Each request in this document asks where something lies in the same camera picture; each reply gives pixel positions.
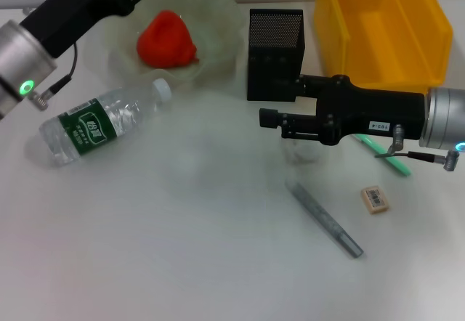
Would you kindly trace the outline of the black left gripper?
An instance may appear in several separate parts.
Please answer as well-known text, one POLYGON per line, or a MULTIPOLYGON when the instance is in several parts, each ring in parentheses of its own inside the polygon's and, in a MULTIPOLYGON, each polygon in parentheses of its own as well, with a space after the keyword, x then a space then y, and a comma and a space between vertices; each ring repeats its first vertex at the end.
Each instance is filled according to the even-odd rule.
POLYGON ((20 25, 46 52, 60 57, 101 19, 122 15, 141 0, 46 0, 20 25))

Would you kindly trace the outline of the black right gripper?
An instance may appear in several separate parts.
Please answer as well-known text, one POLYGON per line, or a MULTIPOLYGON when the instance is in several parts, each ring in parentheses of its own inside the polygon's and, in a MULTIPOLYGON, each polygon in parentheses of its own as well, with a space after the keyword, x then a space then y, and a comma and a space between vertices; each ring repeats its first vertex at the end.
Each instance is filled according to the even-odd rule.
POLYGON ((281 127, 284 139, 319 140, 337 145, 350 134, 392 137, 400 125, 406 139, 420 139, 425 123, 425 96, 419 93, 361 89, 347 76, 300 75, 298 97, 317 98, 316 115, 261 108, 262 128, 281 127))

